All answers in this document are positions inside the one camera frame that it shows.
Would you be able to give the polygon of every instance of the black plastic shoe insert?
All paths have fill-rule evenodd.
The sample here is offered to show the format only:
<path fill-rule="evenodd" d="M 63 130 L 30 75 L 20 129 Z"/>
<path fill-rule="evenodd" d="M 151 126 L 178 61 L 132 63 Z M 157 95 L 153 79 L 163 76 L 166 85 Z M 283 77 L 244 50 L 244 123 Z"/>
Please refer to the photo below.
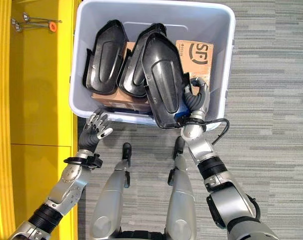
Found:
<path fill-rule="evenodd" d="M 132 51 L 127 50 L 125 61 L 120 71 L 121 74 L 118 76 L 118 87 L 132 97 L 143 98 L 146 96 L 142 52 L 147 38 L 152 33 L 161 33 L 166 36 L 166 27 L 161 23 L 153 23 L 149 28 L 139 34 Z"/>
<path fill-rule="evenodd" d="M 128 38 L 122 23 L 108 21 L 98 31 L 93 50 L 87 49 L 83 85 L 94 93 L 110 95 L 116 91 L 116 81 L 123 62 Z"/>
<path fill-rule="evenodd" d="M 142 53 L 145 91 L 157 125 L 180 128 L 177 120 L 189 113 L 184 103 L 184 87 L 190 85 L 183 74 L 179 52 L 164 35 L 151 34 Z"/>

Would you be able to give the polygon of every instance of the yellow cabinet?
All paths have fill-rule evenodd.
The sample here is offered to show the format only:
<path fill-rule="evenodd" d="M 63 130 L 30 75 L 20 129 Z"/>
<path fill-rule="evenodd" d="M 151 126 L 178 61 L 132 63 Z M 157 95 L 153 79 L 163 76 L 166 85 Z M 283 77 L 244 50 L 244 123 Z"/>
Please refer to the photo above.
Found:
<path fill-rule="evenodd" d="M 45 200 L 63 160 L 77 150 L 77 118 L 69 103 L 73 32 L 80 0 L 0 0 L 0 239 Z M 11 17 L 59 19 L 16 32 Z M 77 208 L 52 239 L 77 239 Z"/>

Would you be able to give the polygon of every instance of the brown cardboard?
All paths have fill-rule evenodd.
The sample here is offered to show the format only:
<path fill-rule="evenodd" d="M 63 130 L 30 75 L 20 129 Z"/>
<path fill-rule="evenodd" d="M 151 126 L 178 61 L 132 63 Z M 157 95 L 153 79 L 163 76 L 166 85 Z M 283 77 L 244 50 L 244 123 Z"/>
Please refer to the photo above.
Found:
<path fill-rule="evenodd" d="M 135 42 L 127 42 L 126 48 L 132 50 L 135 46 Z M 91 96 L 93 99 L 98 100 L 106 107 L 114 107 L 121 109 L 131 109 L 139 112 L 151 112 L 151 107 L 147 98 L 131 97 L 117 88 L 116 92 L 111 95 L 100 95 L 93 93 Z"/>
<path fill-rule="evenodd" d="M 177 40 L 176 47 L 184 73 L 189 73 L 190 79 L 202 78 L 209 86 L 214 45 L 200 41 Z M 198 87 L 193 87 L 193 93 L 198 93 Z"/>
<path fill-rule="evenodd" d="M 130 50 L 132 50 L 134 46 L 135 42 L 129 41 L 126 44 L 126 48 Z M 204 42 L 184 40 L 177 40 L 176 46 L 179 51 L 183 71 L 185 73 L 189 72 L 190 79 L 201 77 L 209 85 L 214 46 Z M 198 87 L 193 87 L 192 91 L 194 94 L 197 94 Z M 146 98 L 131 97 L 119 88 L 117 88 L 116 92 L 112 95 L 93 93 L 91 97 L 106 107 L 131 109 L 139 112 L 151 111 L 151 107 Z"/>

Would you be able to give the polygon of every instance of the white plastic bin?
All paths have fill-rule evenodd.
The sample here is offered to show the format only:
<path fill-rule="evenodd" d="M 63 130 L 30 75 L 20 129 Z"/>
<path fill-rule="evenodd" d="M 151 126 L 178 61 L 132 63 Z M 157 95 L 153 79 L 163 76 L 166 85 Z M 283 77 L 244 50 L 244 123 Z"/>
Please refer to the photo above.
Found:
<path fill-rule="evenodd" d="M 128 39 L 135 42 L 139 33 L 152 23 L 163 23 L 168 38 L 214 44 L 210 77 L 210 105 L 206 120 L 224 117 L 230 74 L 235 15 L 227 6 L 204 2 L 164 0 L 86 0 L 79 5 L 76 20 L 69 105 L 79 117 L 88 118 L 100 103 L 82 85 L 86 49 L 92 49 L 98 30 L 107 21 L 118 19 Z M 155 125 L 147 115 L 114 112 L 111 121 Z M 208 126 L 214 129 L 218 123 Z"/>

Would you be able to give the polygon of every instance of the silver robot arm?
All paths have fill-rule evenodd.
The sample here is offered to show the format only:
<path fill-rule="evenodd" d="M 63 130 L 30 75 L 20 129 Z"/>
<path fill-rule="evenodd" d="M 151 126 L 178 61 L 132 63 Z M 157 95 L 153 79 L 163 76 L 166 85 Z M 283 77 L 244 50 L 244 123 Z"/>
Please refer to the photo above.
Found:
<path fill-rule="evenodd" d="M 96 111 L 87 119 L 79 137 L 79 151 L 75 157 L 69 157 L 60 180 L 52 188 L 44 203 L 34 212 L 28 221 L 24 221 L 9 237 L 10 240 L 48 240 L 54 228 L 79 201 L 87 185 L 92 170 L 100 168 L 103 161 L 94 154 L 98 142 L 112 133 L 107 128 L 107 115 Z"/>
<path fill-rule="evenodd" d="M 227 229 L 228 240 L 279 240 L 260 221 L 260 210 L 255 199 L 242 190 L 213 145 L 205 139 L 202 125 L 205 123 L 210 92 L 201 79 L 192 83 L 199 86 L 199 94 L 193 96 L 189 87 L 185 88 L 186 104 L 191 115 L 180 134 L 188 145 L 192 159 L 210 193 L 206 200 L 215 224 Z"/>

